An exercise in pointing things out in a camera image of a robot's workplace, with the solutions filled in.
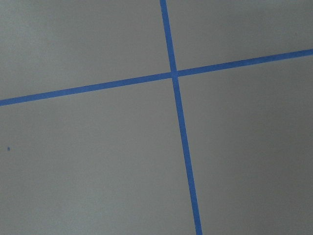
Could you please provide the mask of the blue tape grid lines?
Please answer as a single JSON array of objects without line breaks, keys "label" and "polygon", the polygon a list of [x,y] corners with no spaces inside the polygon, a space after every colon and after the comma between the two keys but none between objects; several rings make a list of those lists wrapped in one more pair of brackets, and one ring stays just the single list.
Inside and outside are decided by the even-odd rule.
[{"label": "blue tape grid lines", "polygon": [[163,29],[164,29],[165,39],[166,39],[167,54],[168,54],[169,66],[170,66],[169,72],[116,80],[116,81],[109,81],[105,83],[98,83],[98,84],[86,85],[86,86],[75,87],[75,88],[50,91],[46,93],[30,94],[30,95],[25,95],[25,96],[7,98],[7,99],[1,100],[0,104],[1,106],[8,106],[8,105],[26,103],[26,102],[36,101],[36,100],[43,100],[43,99],[62,97],[62,96],[68,96],[68,95],[73,95],[73,94],[81,94],[81,93],[88,93],[88,92],[93,92],[93,91],[100,91],[100,90],[105,90],[105,89],[123,87],[123,86],[140,84],[140,83],[147,83],[147,82],[152,82],[152,81],[171,79],[172,85],[173,85],[174,97],[175,97],[175,105],[176,105],[176,111],[177,111],[177,116],[178,116],[180,139],[181,139],[183,156],[184,156],[184,163],[185,163],[185,169],[186,169],[186,175],[187,175],[187,181],[188,181],[188,187],[189,187],[189,194],[190,194],[190,200],[191,200],[191,206],[192,206],[192,212],[193,212],[195,231],[196,231],[196,234],[201,235],[203,233],[202,226],[201,226],[201,217],[200,217],[200,212],[199,212],[197,191],[196,191],[196,186],[195,186],[195,181],[194,181],[194,173],[193,173],[193,168],[192,168],[188,136],[187,136],[187,131],[186,131],[183,104],[182,104],[181,92],[180,92],[180,87],[179,87],[179,78],[183,76],[189,76],[189,75],[195,75],[195,74],[201,74],[201,73],[207,73],[207,72],[213,72],[213,71],[223,71],[223,70],[232,69],[232,68],[239,68],[239,67],[252,66],[252,65],[269,63],[269,62],[274,62],[274,61],[282,61],[282,60],[289,60],[293,58],[312,56],[313,50],[310,48],[310,49],[305,49],[305,50],[285,52],[281,54],[249,58],[249,59],[244,59],[244,60],[239,60],[239,61],[231,61],[231,62],[226,62],[226,63],[178,70],[177,65],[176,65],[176,59],[175,59],[175,52],[174,52],[174,46],[173,46],[173,40],[172,40],[167,2],[164,0],[160,1],[160,8],[161,8]]}]

